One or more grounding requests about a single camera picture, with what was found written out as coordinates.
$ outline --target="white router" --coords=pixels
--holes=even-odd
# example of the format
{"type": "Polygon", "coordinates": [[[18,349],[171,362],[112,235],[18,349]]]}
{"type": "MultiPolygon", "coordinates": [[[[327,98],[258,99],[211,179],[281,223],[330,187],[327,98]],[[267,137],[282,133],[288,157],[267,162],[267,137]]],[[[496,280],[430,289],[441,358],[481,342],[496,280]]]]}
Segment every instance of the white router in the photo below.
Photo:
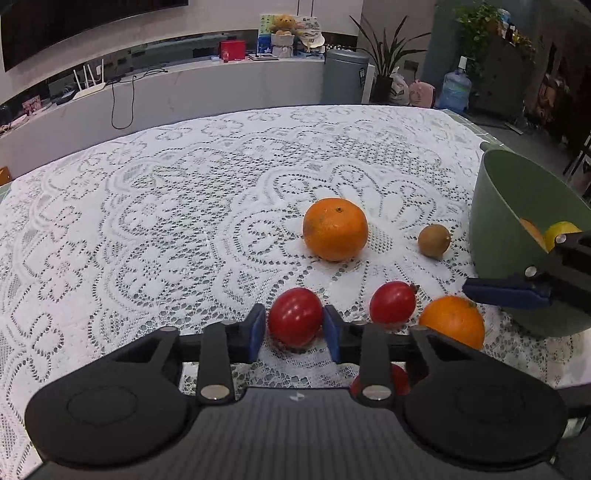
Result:
{"type": "Polygon", "coordinates": [[[76,73],[76,70],[74,69],[74,77],[76,78],[76,83],[78,84],[79,91],[74,95],[74,98],[72,100],[76,100],[78,98],[82,98],[87,95],[91,95],[91,94],[99,92],[103,88],[105,88],[105,61],[104,60],[100,61],[100,83],[96,83],[95,76],[92,74],[92,69],[90,68],[90,65],[84,65],[83,70],[84,70],[84,80],[85,80],[85,82],[84,82],[85,87],[84,88],[82,88],[82,84],[80,84],[80,80],[78,79],[78,74],[76,73]],[[90,73],[90,79],[92,81],[92,85],[90,85],[90,83],[88,82],[88,75],[86,74],[87,67],[88,67],[88,73],[90,73]]]}

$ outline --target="red box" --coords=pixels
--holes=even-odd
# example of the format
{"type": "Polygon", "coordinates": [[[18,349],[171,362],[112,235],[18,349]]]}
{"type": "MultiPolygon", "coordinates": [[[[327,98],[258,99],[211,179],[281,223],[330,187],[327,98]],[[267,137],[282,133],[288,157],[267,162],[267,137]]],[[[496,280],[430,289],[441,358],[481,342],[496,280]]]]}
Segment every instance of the red box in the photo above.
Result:
{"type": "Polygon", "coordinates": [[[244,40],[225,40],[220,42],[220,58],[224,58],[224,52],[228,52],[228,60],[244,60],[246,57],[246,43],[244,40]]]}

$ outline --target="kiwi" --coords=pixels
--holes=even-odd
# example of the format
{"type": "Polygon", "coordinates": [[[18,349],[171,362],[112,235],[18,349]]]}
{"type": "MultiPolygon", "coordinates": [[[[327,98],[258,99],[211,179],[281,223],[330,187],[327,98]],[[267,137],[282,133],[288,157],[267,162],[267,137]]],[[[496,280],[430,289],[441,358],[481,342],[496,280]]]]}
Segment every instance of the kiwi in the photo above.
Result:
{"type": "Polygon", "coordinates": [[[443,225],[429,225],[418,236],[418,249],[425,257],[440,259],[449,248],[452,236],[443,225]]]}

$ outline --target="green plant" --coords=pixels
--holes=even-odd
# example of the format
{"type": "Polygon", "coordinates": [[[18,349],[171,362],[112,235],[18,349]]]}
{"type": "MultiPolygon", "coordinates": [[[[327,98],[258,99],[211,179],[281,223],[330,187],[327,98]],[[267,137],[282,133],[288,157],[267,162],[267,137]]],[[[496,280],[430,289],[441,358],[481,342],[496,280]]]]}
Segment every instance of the green plant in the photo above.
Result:
{"type": "Polygon", "coordinates": [[[501,20],[499,9],[486,2],[474,2],[474,6],[459,7],[455,12],[461,24],[462,55],[472,59],[468,62],[468,76],[478,80],[482,77],[482,62],[488,53],[491,34],[496,34],[501,20]]]}
{"type": "Polygon", "coordinates": [[[521,33],[513,35],[513,42],[524,58],[535,63],[536,49],[529,37],[521,33]]]}
{"type": "Polygon", "coordinates": [[[409,50],[404,49],[404,47],[406,47],[408,42],[410,42],[412,40],[416,40],[417,38],[426,37],[427,35],[431,35],[431,32],[427,32],[422,35],[417,35],[416,37],[413,37],[413,38],[409,38],[409,39],[403,38],[402,40],[399,40],[398,35],[399,35],[400,31],[402,30],[402,27],[404,26],[404,23],[406,22],[407,18],[408,18],[408,15],[406,15],[402,19],[402,21],[400,22],[400,25],[396,29],[396,32],[394,33],[394,38],[392,39],[391,42],[388,42],[385,28],[384,28],[383,40],[379,41],[378,36],[375,34],[374,28],[371,26],[371,24],[367,21],[367,19],[363,15],[361,15],[361,21],[367,24],[367,26],[369,27],[369,31],[371,32],[373,38],[370,38],[369,35],[367,34],[367,32],[365,31],[365,29],[363,28],[363,26],[361,26],[361,24],[359,22],[357,22],[357,20],[355,20],[353,17],[351,17],[351,20],[353,20],[353,22],[355,22],[355,25],[357,25],[357,27],[359,28],[359,31],[362,33],[362,35],[365,38],[367,38],[369,45],[371,46],[371,51],[369,51],[365,48],[358,48],[358,50],[363,50],[363,51],[366,51],[367,53],[369,53],[369,55],[372,57],[372,60],[375,63],[375,67],[378,71],[378,75],[380,75],[382,77],[389,77],[390,75],[392,75],[392,72],[394,71],[394,67],[396,66],[396,64],[401,59],[403,59],[405,56],[412,55],[413,53],[420,53],[422,51],[427,51],[427,50],[417,50],[417,49],[409,49],[409,50]]]}

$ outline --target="water bottle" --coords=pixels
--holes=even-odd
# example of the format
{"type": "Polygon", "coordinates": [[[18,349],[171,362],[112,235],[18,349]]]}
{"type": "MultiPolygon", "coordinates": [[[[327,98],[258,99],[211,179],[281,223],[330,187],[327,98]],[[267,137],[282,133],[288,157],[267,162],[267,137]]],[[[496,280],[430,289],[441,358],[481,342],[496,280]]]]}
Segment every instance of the water bottle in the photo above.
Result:
{"type": "Polygon", "coordinates": [[[455,72],[445,75],[443,90],[437,99],[435,108],[440,110],[449,109],[456,113],[463,113],[468,108],[472,82],[466,75],[466,57],[460,58],[460,64],[455,72]]]}

